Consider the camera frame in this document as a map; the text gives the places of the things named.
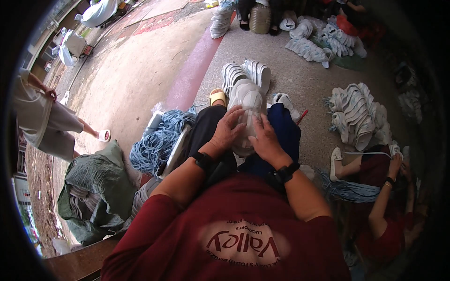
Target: white t-shirt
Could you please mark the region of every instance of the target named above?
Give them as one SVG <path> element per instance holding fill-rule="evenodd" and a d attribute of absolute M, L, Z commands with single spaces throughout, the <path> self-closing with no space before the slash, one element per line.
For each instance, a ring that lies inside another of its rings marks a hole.
<path fill-rule="evenodd" d="M 29 70 L 20 68 L 13 88 L 13 107 L 28 143 L 39 147 L 49 122 L 53 100 L 28 84 Z"/>

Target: wristband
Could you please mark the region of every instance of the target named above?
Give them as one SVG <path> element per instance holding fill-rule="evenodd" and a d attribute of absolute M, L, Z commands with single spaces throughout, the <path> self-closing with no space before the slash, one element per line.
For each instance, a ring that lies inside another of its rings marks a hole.
<path fill-rule="evenodd" d="M 281 184 L 292 179 L 292 174 L 300 168 L 299 163 L 292 163 L 289 167 L 283 166 L 274 173 L 275 178 Z"/>
<path fill-rule="evenodd" d="M 392 178 L 390 178 L 390 177 L 387 177 L 386 180 L 385 180 L 385 182 L 389 182 L 389 183 L 392 185 L 392 187 L 395 186 L 394 180 L 393 180 Z"/>
<path fill-rule="evenodd" d="M 214 163 L 211 156 L 209 156 L 204 152 L 203 153 L 196 152 L 194 153 L 194 155 L 192 155 L 192 157 L 195 159 L 195 164 L 197 164 L 197 166 L 202 168 L 205 172 L 207 172 Z"/>

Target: concrete floor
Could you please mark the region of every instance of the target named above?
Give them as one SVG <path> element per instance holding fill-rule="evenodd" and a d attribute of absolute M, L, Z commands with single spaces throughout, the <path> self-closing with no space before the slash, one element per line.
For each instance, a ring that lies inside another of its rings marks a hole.
<path fill-rule="evenodd" d="M 300 164 L 329 169 L 331 152 L 337 146 L 344 148 L 340 136 L 329 132 L 331 114 L 324 107 L 322 99 L 331 96 L 332 89 L 345 89 L 350 83 L 364 82 L 368 85 L 374 100 L 387 109 L 387 119 L 391 125 L 393 138 L 399 143 L 416 145 L 414 129 L 404 119 L 396 101 L 396 89 L 390 75 L 375 52 L 369 51 L 366 71 L 344 70 L 330 64 L 329 69 L 317 62 L 307 62 L 284 46 L 289 41 L 289 33 L 283 31 L 277 37 L 269 34 L 255 34 L 239 28 L 234 20 L 225 34 L 206 75 L 202 81 L 194 105 L 208 104 L 209 93 L 222 85 L 222 66 L 229 62 L 241 64 L 245 59 L 254 59 L 267 65 L 272 72 L 267 101 L 271 103 L 273 93 L 287 93 L 294 106 L 302 114 L 300 140 Z"/>
<path fill-rule="evenodd" d="M 140 140 L 152 116 L 151 109 L 166 100 L 173 79 L 210 24 L 212 12 L 186 14 L 176 22 L 172 18 L 167 26 L 155 30 L 141 22 L 131 30 L 125 28 L 104 37 L 71 88 L 67 106 L 95 130 L 111 130 L 136 188 L 141 174 L 130 166 L 131 147 Z M 57 92 L 64 93 L 69 83 L 59 85 Z M 75 150 L 81 154 L 94 153 L 107 145 L 87 133 L 74 135 Z M 68 163 L 55 158 L 53 167 L 56 204 Z M 70 232 L 64 220 L 61 223 L 67 238 L 76 244 L 74 237 L 67 234 Z"/>
<path fill-rule="evenodd" d="M 130 167 L 128 155 L 131 147 L 141 138 L 155 104 L 174 102 L 167 100 L 171 96 L 168 93 L 173 91 L 174 79 L 188 57 L 193 55 L 199 40 L 203 40 L 202 36 L 209 32 L 207 27 L 213 11 L 203 10 L 185 18 L 169 13 L 169 18 L 147 24 L 122 23 L 119 30 L 114 30 L 100 41 L 71 89 L 68 106 L 95 130 L 112 131 L 112 138 L 118 140 L 124 152 L 127 172 L 136 187 L 139 186 L 141 174 Z M 152 29 L 153 24 L 161 22 L 163 27 Z M 387 109 L 394 139 L 402 145 L 417 145 L 414 129 L 403 118 L 397 104 L 392 75 L 385 70 L 383 58 L 376 52 L 369 51 L 364 72 L 344 70 L 333 64 L 329 69 L 324 69 L 321 64 L 307 62 L 286 49 L 284 46 L 288 41 L 288 32 L 284 31 L 277 37 L 254 34 L 242 31 L 235 20 L 223 37 L 206 74 L 197 77 L 197 81 L 202 82 L 198 91 L 194 89 L 197 96 L 193 104 L 203 105 L 198 107 L 200 110 L 209 103 L 210 91 L 222 85 L 221 69 L 224 64 L 241 64 L 250 58 L 271 68 L 269 102 L 273 93 L 287 93 L 300 113 L 306 109 L 309 111 L 300 124 L 301 164 L 328 169 L 332 150 L 336 146 L 344 148 L 339 134 L 328 131 L 331 115 L 327 113 L 329 110 L 324 107 L 322 99 L 330 96 L 333 88 L 346 88 L 349 83 L 367 84 L 375 101 Z M 188 95 L 190 90 L 179 94 Z M 75 138 L 75 149 L 81 154 L 94 153 L 106 146 L 86 133 L 75 134 Z M 55 201 L 63 186 L 66 169 L 67 163 L 54 160 Z"/>

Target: hand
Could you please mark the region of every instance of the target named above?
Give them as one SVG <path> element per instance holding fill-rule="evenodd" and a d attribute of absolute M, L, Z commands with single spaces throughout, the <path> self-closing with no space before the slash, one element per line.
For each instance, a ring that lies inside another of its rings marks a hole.
<path fill-rule="evenodd" d="M 261 120 L 253 116 L 253 127 L 255 128 L 256 138 L 249 136 L 248 140 L 259 157 L 271 164 L 276 170 L 283 166 L 289 166 L 292 163 L 292 159 L 281 148 L 274 128 L 267 120 L 267 116 L 261 114 Z"/>
<path fill-rule="evenodd" d="M 387 176 L 395 180 L 398 174 L 398 170 L 401 166 L 401 157 L 400 154 L 396 153 L 394 157 L 391 160 L 391 163 L 389 164 L 389 172 L 387 173 Z"/>
<path fill-rule="evenodd" d="M 236 125 L 238 118 L 244 114 L 241 105 L 233 106 L 217 123 L 216 131 L 209 141 L 216 149 L 223 152 L 233 144 L 234 140 L 245 130 L 246 123 Z"/>
<path fill-rule="evenodd" d="M 403 162 L 403 165 L 400 166 L 400 171 L 405 176 L 405 178 L 408 180 L 408 183 L 411 183 L 412 175 L 411 175 L 410 164 L 408 162 Z"/>
<path fill-rule="evenodd" d="M 53 102 L 56 102 L 56 91 L 55 91 L 55 89 L 45 87 L 43 90 L 44 90 L 44 95 L 46 95 L 49 98 L 52 98 Z"/>

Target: pavement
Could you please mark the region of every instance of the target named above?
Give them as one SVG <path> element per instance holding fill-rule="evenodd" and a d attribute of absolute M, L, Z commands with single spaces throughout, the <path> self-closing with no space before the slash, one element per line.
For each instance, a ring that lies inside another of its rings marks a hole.
<path fill-rule="evenodd" d="M 212 40 L 208 27 L 214 9 L 203 7 L 203 3 L 187 0 L 147 0 L 111 30 L 94 29 L 89 34 L 88 42 L 99 42 L 93 54 L 85 59 L 70 89 L 67 106 L 95 130 L 111 130 L 112 138 L 118 140 L 123 150 L 127 173 L 136 188 L 140 186 L 141 174 L 131 168 L 128 155 L 132 145 L 140 140 L 152 108 L 157 103 L 167 109 L 208 103 L 211 89 L 221 86 L 222 66 L 228 62 L 242 63 L 246 58 L 271 68 L 268 101 L 272 100 L 272 93 L 287 93 L 300 113 L 309 111 L 300 124 L 301 164 L 326 169 L 331 151 L 336 146 L 342 147 L 339 135 L 328 131 L 331 116 L 322 98 L 330 96 L 334 87 L 346 88 L 349 83 L 366 83 L 375 100 L 386 106 L 395 139 L 403 145 L 418 145 L 414 129 L 401 115 L 393 81 L 382 65 L 383 58 L 377 54 L 369 53 L 365 72 L 335 65 L 324 69 L 319 63 L 306 62 L 285 49 L 289 41 L 287 32 L 277 37 L 253 34 L 242 31 L 236 20 L 223 38 Z M 61 97 L 80 64 L 77 62 L 62 73 L 56 87 Z M 91 154 L 106 146 L 87 133 L 75 134 L 75 140 L 75 150 L 81 154 Z M 54 159 L 55 202 L 67 166 Z"/>

